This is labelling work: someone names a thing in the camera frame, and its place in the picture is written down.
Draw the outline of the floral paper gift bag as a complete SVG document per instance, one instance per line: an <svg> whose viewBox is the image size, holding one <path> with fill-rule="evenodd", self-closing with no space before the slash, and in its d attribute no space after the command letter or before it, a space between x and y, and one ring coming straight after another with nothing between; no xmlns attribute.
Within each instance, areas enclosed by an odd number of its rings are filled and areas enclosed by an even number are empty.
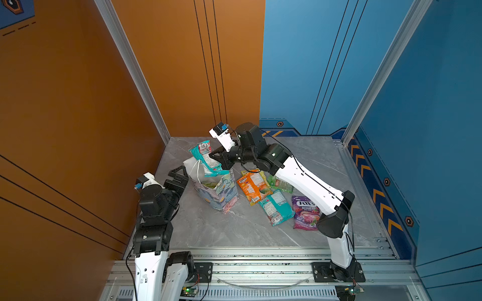
<svg viewBox="0 0 482 301"><path fill-rule="evenodd" d="M205 175L200 160L189 158L183 162L198 196L211 208L228 213L239 199L237 184L232 171L216 177Z"/></svg>

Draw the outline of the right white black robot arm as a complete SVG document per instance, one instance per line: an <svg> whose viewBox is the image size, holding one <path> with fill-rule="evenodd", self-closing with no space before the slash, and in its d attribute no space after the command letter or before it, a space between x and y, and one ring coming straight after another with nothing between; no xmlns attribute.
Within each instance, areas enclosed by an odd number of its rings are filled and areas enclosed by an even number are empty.
<svg viewBox="0 0 482 301"><path fill-rule="evenodd" d="M209 157L221 163L223 169L230 169L236 163L253 163L308 197L321 212L316 227L328 239L331 277L338 282L350 282L355 278L356 259L348 232L355 199L351 191L342 192L322 181L281 144L263 143L261 148L235 145L230 150L221 146Z"/></svg>

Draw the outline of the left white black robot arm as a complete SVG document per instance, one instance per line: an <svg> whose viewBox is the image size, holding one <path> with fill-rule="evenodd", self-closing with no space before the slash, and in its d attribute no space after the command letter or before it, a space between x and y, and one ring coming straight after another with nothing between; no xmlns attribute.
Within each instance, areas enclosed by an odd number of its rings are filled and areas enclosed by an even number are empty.
<svg viewBox="0 0 482 301"><path fill-rule="evenodd" d="M179 300L185 282L197 277L190 252L169 253L172 221L188 180L184 166L171 170L163 184L151 173L136 179L140 213L129 252L135 264L133 300Z"/></svg>

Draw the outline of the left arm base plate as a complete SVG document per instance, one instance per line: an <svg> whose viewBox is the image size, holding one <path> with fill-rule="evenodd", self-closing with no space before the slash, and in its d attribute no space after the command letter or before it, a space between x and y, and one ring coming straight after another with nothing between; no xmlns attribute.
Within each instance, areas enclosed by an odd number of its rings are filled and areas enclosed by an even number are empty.
<svg viewBox="0 0 482 301"><path fill-rule="evenodd" d="M188 269L186 283L210 283L213 276L212 262L194 262L192 268Z"/></svg>

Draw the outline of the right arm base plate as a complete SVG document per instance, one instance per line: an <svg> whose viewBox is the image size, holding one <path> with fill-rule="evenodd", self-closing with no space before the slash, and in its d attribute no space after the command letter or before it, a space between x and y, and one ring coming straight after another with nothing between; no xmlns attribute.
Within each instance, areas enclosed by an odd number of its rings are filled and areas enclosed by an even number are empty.
<svg viewBox="0 0 482 301"><path fill-rule="evenodd" d="M366 282L362 266L357 261L352 262L348 268L341 268L331 262L313 262L311 268L316 283Z"/></svg>

